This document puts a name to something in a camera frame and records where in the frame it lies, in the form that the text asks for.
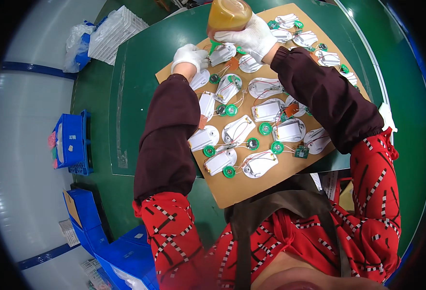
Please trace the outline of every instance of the white cotton glove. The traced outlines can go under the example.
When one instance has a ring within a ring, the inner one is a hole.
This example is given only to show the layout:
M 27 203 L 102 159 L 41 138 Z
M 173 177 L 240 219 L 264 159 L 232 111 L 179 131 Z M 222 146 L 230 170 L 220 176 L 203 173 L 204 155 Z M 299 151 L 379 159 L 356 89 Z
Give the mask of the white cotton glove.
M 186 44 L 176 51 L 171 65 L 171 73 L 173 73 L 174 67 L 180 63 L 193 64 L 199 73 L 201 70 L 208 68 L 207 56 L 208 52 L 206 50 L 199 49 L 191 43 Z
M 263 64 L 262 59 L 277 42 L 271 34 L 266 22 L 253 14 L 243 31 L 218 31 L 214 38 L 217 41 L 231 42 L 242 47 L 256 62 Z

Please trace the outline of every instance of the cardboard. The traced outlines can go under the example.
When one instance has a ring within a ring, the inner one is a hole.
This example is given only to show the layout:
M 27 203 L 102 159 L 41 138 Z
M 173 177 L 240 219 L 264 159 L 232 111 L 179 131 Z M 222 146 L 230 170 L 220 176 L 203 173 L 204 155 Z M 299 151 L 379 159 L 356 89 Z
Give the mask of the cardboard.
M 76 209 L 76 205 L 74 204 L 74 200 L 65 190 L 63 190 L 63 196 L 65 196 L 66 207 L 68 208 L 68 212 L 70 213 L 70 216 L 72 216 L 74 220 L 82 228 L 81 220 L 79 219 L 79 215 L 77 214 L 77 209 Z
M 351 72 L 353 71 L 353 68 L 348 63 L 347 59 L 343 56 L 343 54 L 340 52 L 340 50 L 335 46 L 335 44 L 327 37 L 327 35 L 308 17 L 308 15 L 304 14 L 301 9 L 297 7 L 295 4 L 286 4 L 283 6 L 275 7 L 273 9 L 269 9 L 263 12 L 258 13 L 257 15 L 263 18 L 266 22 L 270 20 L 274 20 L 276 16 L 279 15 L 287 15 L 290 13 L 294 13 L 298 16 L 299 20 L 302 21 L 304 24 L 303 31 L 311 30 L 313 31 L 317 37 L 318 42 L 317 43 L 325 43 L 328 46 L 329 52 L 336 52 L 339 57 L 342 64 L 345 64 Z M 294 32 L 296 29 L 291 28 L 289 31 Z M 197 46 L 199 48 L 204 48 L 208 44 L 210 44 L 210 40 L 206 38 Z M 289 43 L 286 43 L 284 45 L 286 48 L 290 48 L 292 46 L 297 46 L 292 41 Z M 236 58 L 240 58 L 242 55 L 237 53 L 235 56 Z M 219 64 L 215 67 L 209 67 L 208 70 L 211 74 L 217 73 L 220 70 L 224 68 L 224 64 Z M 250 83 L 250 80 L 257 77 L 262 78 L 277 78 L 277 73 L 271 70 L 270 66 L 264 65 L 262 68 L 260 68 L 257 72 L 254 73 L 244 73 L 240 69 L 235 70 L 234 72 L 228 71 L 227 73 L 235 73 L 239 75 L 239 77 L 243 81 L 242 90 L 246 89 L 248 87 L 248 84 Z M 171 64 L 168 64 L 166 67 L 164 67 L 161 71 L 159 71 L 156 74 L 156 77 L 158 79 L 158 82 L 161 83 L 162 81 L 166 80 L 169 75 L 171 74 Z M 361 90 L 361 94 L 366 100 L 369 100 L 369 97 L 363 88 L 362 84 L 360 82 L 357 83 L 357 86 Z M 211 84 L 208 83 L 204 85 L 199 90 L 206 90 L 210 92 L 216 92 L 217 84 Z M 232 99 L 229 101 L 229 104 L 235 103 L 239 101 L 241 98 L 242 93 L 239 92 L 236 96 L 232 97 Z M 283 101 L 287 98 L 286 94 L 279 94 L 274 95 L 272 97 L 279 98 Z M 256 103 L 262 103 L 264 100 L 258 100 Z M 250 94 L 245 94 L 245 100 L 242 106 L 239 108 L 239 111 L 237 115 L 234 117 L 230 116 L 215 116 L 213 117 L 207 125 L 213 125 L 215 126 L 218 131 L 221 133 L 225 125 L 227 125 L 230 122 L 233 122 L 237 119 L 240 119 L 243 115 L 249 115 L 252 116 L 251 113 L 251 107 L 253 105 L 253 102 L 255 101 L 255 98 L 252 97 Z M 321 125 L 308 114 L 305 114 L 302 117 L 299 117 L 298 119 L 302 120 L 303 123 L 306 126 L 306 131 L 314 130 L 317 128 L 320 128 Z M 259 125 L 261 122 L 255 122 L 256 128 L 252 130 L 252 132 L 247 136 L 246 140 L 248 140 L 251 137 L 255 137 L 260 142 L 260 147 L 256 151 L 251 151 L 247 148 L 236 148 L 236 152 L 238 155 L 237 163 L 235 164 L 240 165 L 242 161 L 245 159 L 246 156 L 248 156 L 251 153 L 258 153 L 263 152 L 268 149 L 270 149 L 270 146 L 272 142 L 274 141 L 272 138 L 272 135 L 263 136 L 259 133 Z M 285 145 L 296 148 L 299 144 L 298 143 L 290 143 L 286 142 Z M 202 170 L 203 176 L 205 177 L 205 180 L 210 187 L 211 193 L 213 194 L 213 197 L 216 200 L 216 203 L 219 208 L 225 208 L 228 206 L 231 206 L 233 204 L 236 204 L 242 200 L 245 200 L 251 196 L 254 196 L 263 190 L 266 190 L 281 181 L 287 179 L 288 177 L 291 177 L 292 175 L 296 174 L 297 172 L 303 170 L 304 168 L 308 167 L 309 165 L 313 164 L 317 160 L 321 159 L 325 155 L 329 154 L 332 150 L 334 150 L 335 147 L 333 146 L 332 142 L 330 142 L 326 148 L 318 155 L 309 155 L 308 159 L 302 159 L 302 158 L 295 158 L 293 157 L 293 154 L 288 152 L 283 152 L 282 154 L 278 155 L 279 164 L 271 168 L 264 176 L 256 179 L 248 178 L 245 176 L 243 172 L 240 172 L 241 169 L 238 170 L 239 173 L 236 174 L 235 177 L 229 179 L 225 177 L 222 173 L 218 173 L 215 176 L 210 176 L 209 173 L 207 173 L 204 169 L 204 161 L 207 159 L 207 157 L 203 154 L 202 150 L 196 151 L 193 153 L 196 162 L 198 163 L 198 166 Z

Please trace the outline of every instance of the dark red sleeve cover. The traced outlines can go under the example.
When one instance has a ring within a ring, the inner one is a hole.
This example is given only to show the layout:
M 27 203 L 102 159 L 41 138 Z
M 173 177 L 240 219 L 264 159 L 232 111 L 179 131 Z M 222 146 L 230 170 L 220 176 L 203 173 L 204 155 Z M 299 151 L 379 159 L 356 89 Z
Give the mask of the dark red sleeve cover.
M 134 177 L 136 202 L 160 192 L 190 192 L 195 166 L 187 139 L 199 120 L 198 97 L 184 76 L 173 74 L 158 86 L 139 143 Z
M 384 120 L 334 67 L 319 66 L 304 48 L 280 47 L 271 63 L 287 93 L 308 106 L 342 154 L 382 132 Z

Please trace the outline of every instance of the red shirt with white stripes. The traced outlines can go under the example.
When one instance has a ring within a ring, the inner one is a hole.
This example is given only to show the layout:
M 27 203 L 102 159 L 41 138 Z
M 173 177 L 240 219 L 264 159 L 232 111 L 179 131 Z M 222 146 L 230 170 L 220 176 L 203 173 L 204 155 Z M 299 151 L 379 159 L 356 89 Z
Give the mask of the red shirt with white stripes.
M 390 144 L 390 133 L 388 129 L 353 148 L 350 165 L 355 213 L 349 214 L 337 204 L 332 210 L 352 276 L 380 283 L 400 264 L 400 209 L 392 163 L 398 153 Z M 160 289 L 233 288 L 237 242 L 232 240 L 229 224 L 213 247 L 205 250 L 190 204 L 182 194 L 162 192 L 141 206 L 133 206 L 148 231 Z M 327 275 L 340 276 L 335 248 L 317 216 L 301 219 L 281 209 L 251 235 L 252 282 L 280 251 L 302 257 Z

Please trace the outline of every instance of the white plastic crate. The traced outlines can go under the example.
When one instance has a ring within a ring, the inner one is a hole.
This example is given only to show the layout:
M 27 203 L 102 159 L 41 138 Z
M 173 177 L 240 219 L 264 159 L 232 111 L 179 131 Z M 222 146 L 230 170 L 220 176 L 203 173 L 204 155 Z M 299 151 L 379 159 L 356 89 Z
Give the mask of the white plastic crate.
M 80 243 L 70 219 L 62 220 L 58 222 L 58 224 L 60 225 L 62 234 L 66 238 L 66 242 L 70 247 L 74 247 Z
M 110 19 L 110 15 L 110 21 L 107 19 L 91 34 L 88 50 L 89 57 L 105 61 L 109 65 L 115 64 L 120 44 L 148 27 L 144 20 L 125 6 L 121 6 L 116 13 L 122 15 L 119 20 Z
M 82 269 L 86 272 L 89 280 L 97 290 L 110 290 L 110 287 L 105 284 L 105 281 L 101 278 L 97 269 L 101 268 L 100 263 L 96 259 L 88 260 L 81 264 Z

